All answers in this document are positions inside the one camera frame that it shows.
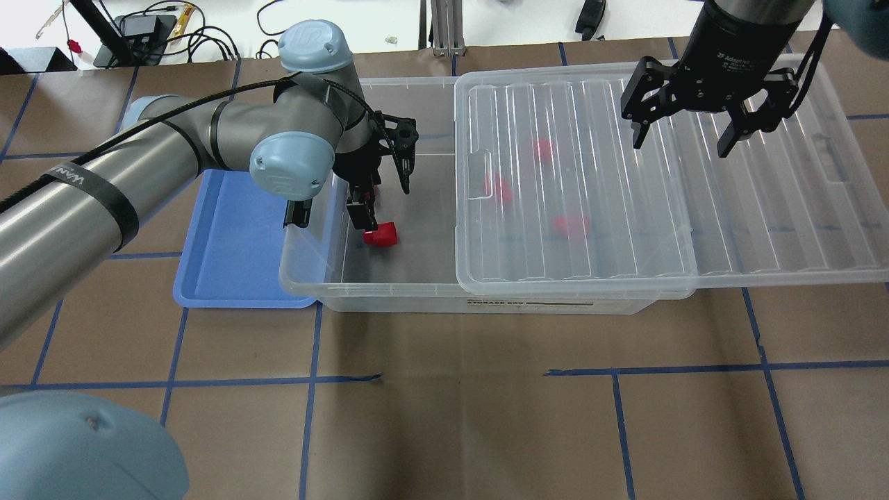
blue tray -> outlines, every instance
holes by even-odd
[[[237,309],[301,309],[314,303],[278,285],[286,205],[248,173],[204,173],[173,286],[176,302]]]

light blue joint cover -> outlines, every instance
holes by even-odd
[[[136,122],[139,121],[139,117],[142,116],[142,113],[145,111],[145,108],[151,105],[152,102],[157,101],[158,99],[163,99],[164,97],[179,97],[174,93],[165,93],[164,95],[146,95],[145,97],[139,97],[139,99],[130,103],[130,106],[126,109],[126,113],[124,113],[124,121],[121,122],[121,129],[130,128],[135,125]]]
[[[281,132],[250,154],[250,176],[261,188],[292,201],[314,198],[333,168],[333,147],[308,132]]]
[[[287,71],[329,73],[352,63],[342,29],[328,20],[304,20],[278,40],[281,65]]]
[[[825,0],[824,11],[860,49],[889,60],[889,4],[873,0]]]
[[[150,417],[72,391],[0,398],[0,498],[181,500],[182,454]]]

red object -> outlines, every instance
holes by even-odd
[[[74,40],[68,40],[68,48],[71,49],[71,52],[73,53],[82,53],[84,51],[84,49],[80,48],[80,44]]]
[[[491,181],[485,177],[485,192],[491,190]],[[503,203],[509,204],[512,203],[512,190],[509,188],[509,183],[504,181],[499,175],[494,174],[494,197],[496,199],[501,200]]]
[[[367,245],[393,246],[398,244],[398,231],[394,222],[384,222],[376,231],[365,231],[363,239]]]
[[[579,215],[559,215],[553,219],[553,228],[555,228],[562,236],[569,238],[568,235],[585,235],[589,229],[589,217],[581,217]]]
[[[534,158],[541,163],[551,164],[553,162],[552,142],[546,139],[534,141]]]

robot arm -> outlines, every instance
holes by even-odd
[[[834,21],[865,52],[889,58],[889,2],[825,0],[821,27],[800,67],[773,69],[813,2],[705,0],[679,61],[668,67],[644,57],[621,96],[634,147],[642,147],[651,123],[682,109],[728,112],[732,122],[719,139],[720,157],[756,131],[774,131],[805,97]],[[765,102],[748,109],[745,101],[763,90]]]
[[[207,168],[249,171],[263,189],[289,200],[298,225],[308,224],[310,200],[333,170],[349,184],[356,228],[376,229],[380,156],[395,157],[406,193],[415,122],[369,108],[332,23],[299,23],[279,46],[290,76],[197,101],[137,100],[129,113],[134,126],[0,202],[0,350]],[[272,85],[274,104],[219,101]]]

black cable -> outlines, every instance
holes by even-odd
[[[152,125],[159,124],[161,122],[164,122],[165,120],[175,117],[175,116],[179,115],[180,113],[184,113],[185,111],[188,111],[189,109],[196,108],[198,106],[206,104],[207,102],[216,101],[217,99],[222,99],[223,97],[229,97],[229,95],[234,95],[236,93],[247,92],[247,91],[259,89],[262,87],[270,87],[272,85],[277,85],[277,84],[281,83],[282,81],[286,81],[287,79],[288,78],[285,77],[285,78],[280,78],[277,80],[267,80],[267,81],[258,82],[255,84],[241,85],[241,86],[235,87],[233,89],[228,89],[228,90],[225,90],[222,92],[208,95],[208,96],[198,99],[196,101],[192,101],[187,104],[183,104],[182,106],[179,106],[176,109],[171,109],[170,111],[167,111],[166,113],[163,113],[163,114],[158,115],[156,117],[150,118],[150,119],[148,119],[148,120],[146,120],[134,127],[131,127],[129,129],[121,132],[120,134],[103,142],[99,146],[96,146],[95,148],[91,149],[90,151],[87,151],[83,155],[74,158],[73,160],[71,160],[71,163],[73,163],[75,165],[86,165],[87,163],[100,157],[103,153],[105,153],[109,149],[114,148],[116,145],[120,144],[123,141],[126,141],[127,139],[130,139],[137,133],[142,132],[143,130],[149,128]],[[10,195],[8,198],[0,200],[0,214],[2,214],[3,212],[6,212],[10,208],[15,206],[19,202],[21,202],[22,200],[24,200],[25,198],[38,192],[40,189],[48,186],[53,181],[54,181],[54,179],[51,176],[41,175],[39,178],[37,178],[35,181],[31,182],[29,185],[12,193],[12,195]]]
[[[176,51],[176,52],[166,52],[166,53],[162,53],[162,54],[152,54],[152,52],[153,52],[154,50],[156,50],[156,49],[158,49],[158,48],[160,48],[160,47],[163,47],[163,46],[167,45],[167,43],[169,43],[169,42],[174,42],[174,41],[176,41],[176,40],[181,40],[182,38],[188,38],[188,37],[191,37],[191,36],[202,36],[202,37],[204,37],[204,38],[210,38],[211,40],[216,40],[216,41],[222,43],[222,41],[219,40],[219,38],[213,38],[212,36],[204,35],[203,33],[187,33],[187,34],[185,34],[185,35],[179,35],[179,36],[174,36],[173,38],[167,38],[166,40],[164,40],[164,41],[162,41],[162,42],[160,42],[160,43],[158,43],[158,44],[155,44],[155,45],[149,47],[148,49],[145,49],[144,51],[140,50],[139,52],[142,53],[142,56],[141,56],[141,58],[139,59],[139,61],[144,61],[145,59],[147,59],[147,58],[150,57],[150,56],[167,57],[167,56],[171,56],[171,55],[176,55],[176,54],[185,53],[185,52],[187,52],[187,51],[191,48],[191,44],[187,45],[184,49],[180,49],[180,50],[178,50],[178,51]],[[223,56],[225,56],[225,50],[223,50],[222,48],[220,48],[220,52],[222,52]]]
[[[266,40],[265,42],[262,42],[262,45],[260,45],[260,49],[258,51],[256,51],[256,56],[255,56],[256,59],[262,59],[262,54],[266,54],[270,59],[275,58],[275,56],[266,52],[266,45],[268,45],[268,44],[275,44],[275,46],[277,46],[277,40],[274,38],[270,38],[270,39]]]
[[[420,40],[417,42],[417,49],[423,50],[426,45],[426,0],[420,0]]]
[[[71,56],[71,62],[74,62],[74,51],[71,50],[71,45],[68,44],[68,40],[71,39],[71,32],[68,31],[68,18],[65,17],[65,0],[61,0],[61,22],[65,25],[65,46],[68,48],[68,55]]]
[[[265,30],[265,28],[262,27],[262,22],[260,21],[260,14],[262,13],[262,11],[268,9],[273,4],[277,4],[280,1],[281,0],[272,0],[271,2],[268,2],[267,4],[260,7],[260,9],[258,11],[256,11],[256,25],[260,27],[260,31],[266,36],[278,36],[286,31],[286,29],[285,29],[283,31],[276,31],[274,33],[269,33],[268,31]]]
[[[204,14],[204,9],[201,9],[201,8],[198,7],[196,4],[192,4],[191,2],[186,2],[185,0],[164,0],[163,2],[154,2],[153,4],[149,5],[148,7],[146,7],[145,9],[142,10],[142,15],[143,15],[143,16],[144,16],[144,15],[147,15],[149,9],[153,9],[153,8],[157,7],[158,5],[160,5],[160,4],[185,4],[185,5],[191,5],[192,7],[195,8],[196,11],[198,11],[198,13],[201,14],[201,27],[204,27],[204,26],[207,25],[207,16]]]
[[[288,81],[288,78],[284,77],[284,78],[278,78],[277,80],[266,80],[264,82],[258,82],[255,84],[241,85],[241,86],[235,87],[233,89],[228,89],[228,90],[224,90],[222,92],[217,92],[217,93],[208,95],[206,97],[202,97],[201,99],[197,99],[195,101],[189,102],[187,104],[183,104],[182,106],[179,106],[176,109],[171,109],[170,111],[167,111],[166,113],[163,113],[163,114],[158,115],[156,117],[150,118],[150,119],[148,119],[148,120],[146,120],[146,121],[144,121],[132,128],[129,128],[129,129],[121,132],[120,134],[103,142],[99,146],[96,146],[95,148],[85,152],[83,155],[74,158],[73,160],[71,160],[71,163],[73,163],[75,165],[84,165],[88,162],[91,162],[94,159],[96,159],[97,157],[99,157],[105,151],[107,151],[111,148],[114,148],[116,145],[120,144],[123,141],[126,141],[127,139],[133,137],[135,134],[137,134],[139,132],[142,132],[143,130],[149,128],[150,126],[152,126],[154,124],[161,123],[161,122],[168,120],[172,117],[175,117],[175,116],[179,115],[180,113],[184,113],[185,111],[188,111],[189,109],[197,108],[198,106],[204,105],[207,102],[216,101],[217,99],[222,99],[223,97],[229,97],[229,95],[235,95],[236,93],[246,92],[246,91],[250,91],[250,90],[254,90],[254,89],[259,89],[262,87],[270,87],[270,86],[277,85],[277,84],[284,82],[284,81]]]
[[[805,51],[805,56],[803,56],[802,62],[799,63],[799,69],[796,73],[797,80],[801,80],[802,78],[805,78],[805,80],[802,80],[803,83],[799,87],[799,93],[797,94],[796,100],[790,105],[785,118],[792,117],[793,114],[797,112],[797,109],[803,104],[803,99],[805,99],[805,95],[809,92],[809,87],[812,86],[815,70],[818,68],[818,61],[821,60],[821,53],[824,51],[824,45],[828,41],[830,29],[833,28],[833,25],[833,20],[831,20],[825,12],[821,16],[821,25],[818,27],[818,32],[815,33],[815,38],[812,40],[812,44],[809,45],[809,49]],[[806,70],[806,66],[809,64],[810,60],[812,65],[809,66],[808,71],[805,73],[805,76],[803,76],[803,72]]]
[[[136,54],[132,51],[132,44],[126,40],[126,36],[124,36],[124,30],[121,27],[117,26],[117,24],[114,22],[114,16],[112,16],[111,12],[108,11],[108,7],[105,6],[105,0],[99,0],[99,5],[101,5],[102,10],[105,11],[105,15],[108,16],[108,23],[113,26],[114,29],[117,31],[117,34],[120,35],[121,38],[123,38],[124,43],[126,44],[126,48],[130,51],[130,57],[135,60]],[[112,55],[112,58],[108,61],[108,65],[111,66],[111,62],[115,59],[116,56]]]
[[[194,35],[201,35],[201,34],[200,33],[191,33],[190,35],[194,36]],[[219,38],[213,38],[212,36],[208,36],[207,38],[202,39],[200,42],[197,42],[196,44],[193,44],[193,40],[191,38],[188,40],[188,47],[187,47],[188,59],[186,60],[186,62],[189,62],[189,63],[194,62],[194,57],[195,57],[195,53],[197,52],[197,49],[200,48],[201,45],[206,44],[207,42],[216,44],[216,48],[218,48],[220,50],[220,53],[222,54],[222,60],[228,60],[229,56],[232,59],[234,59],[234,56],[231,55],[231,51],[228,49],[228,46],[225,45],[225,42],[223,42],[222,40],[219,40]]]
[[[175,10],[176,10],[175,5],[167,5],[166,7],[157,7],[154,9],[146,9],[144,11],[129,12],[129,13],[124,14],[120,17],[120,20],[117,22],[117,28],[120,30],[121,33],[123,33],[124,26],[126,25],[126,18],[132,17],[136,14],[141,14],[144,16],[144,15],[147,15],[148,12],[171,12],[171,11],[175,11]]]
[[[396,157],[395,144],[392,142],[392,139],[386,133],[386,124],[383,123],[382,118],[371,108],[371,106],[361,98],[357,93],[352,92],[348,87],[338,82],[334,82],[332,80],[325,80],[327,84],[338,91],[345,93],[347,96],[351,97],[355,102],[361,105],[364,108],[364,111],[367,112],[367,116],[370,117],[371,120],[380,128],[380,134],[383,136],[383,139],[386,140],[386,145],[389,147],[389,151],[392,153],[392,161],[398,165],[398,158]]]
[[[232,38],[228,31],[226,31],[225,29],[222,29],[218,26],[204,25],[201,28],[194,30],[192,33],[204,33],[206,29],[215,29],[216,31],[219,31],[221,34],[225,35],[228,38],[228,41],[231,43],[231,50],[235,51],[234,53],[232,53],[231,50],[229,50],[228,55],[230,55],[232,59],[241,59],[241,53],[237,50],[237,44],[235,44],[234,38]]]

